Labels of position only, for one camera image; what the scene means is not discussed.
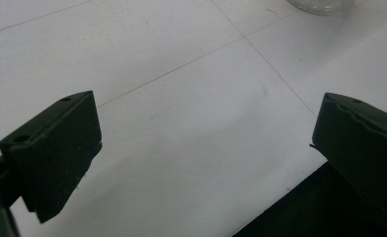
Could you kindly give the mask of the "clear glass jar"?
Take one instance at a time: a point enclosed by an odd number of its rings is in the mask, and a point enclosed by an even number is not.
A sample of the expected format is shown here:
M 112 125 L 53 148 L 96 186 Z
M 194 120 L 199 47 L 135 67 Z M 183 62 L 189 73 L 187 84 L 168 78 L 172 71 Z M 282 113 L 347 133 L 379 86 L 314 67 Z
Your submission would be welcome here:
M 349 10 L 356 0 L 286 0 L 292 6 L 307 13 L 330 16 Z

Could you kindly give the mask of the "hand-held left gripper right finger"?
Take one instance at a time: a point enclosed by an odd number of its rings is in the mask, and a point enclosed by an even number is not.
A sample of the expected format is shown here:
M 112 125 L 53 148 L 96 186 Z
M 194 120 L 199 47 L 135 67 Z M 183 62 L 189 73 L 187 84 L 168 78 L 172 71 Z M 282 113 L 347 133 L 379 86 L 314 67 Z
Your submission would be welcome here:
M 387 113 L 344 95 L 324 95 L 314 147 L 369 205 L 387 212 Z

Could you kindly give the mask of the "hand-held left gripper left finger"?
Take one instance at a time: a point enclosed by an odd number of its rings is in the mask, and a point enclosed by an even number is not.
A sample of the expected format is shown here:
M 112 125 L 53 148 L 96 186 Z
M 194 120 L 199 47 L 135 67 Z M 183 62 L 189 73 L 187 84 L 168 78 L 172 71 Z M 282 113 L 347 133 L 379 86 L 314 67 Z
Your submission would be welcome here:
M 102 149 L 94 93 L 62 98 L 0 141 L 0 198 L 41 223 L 57 215 Z

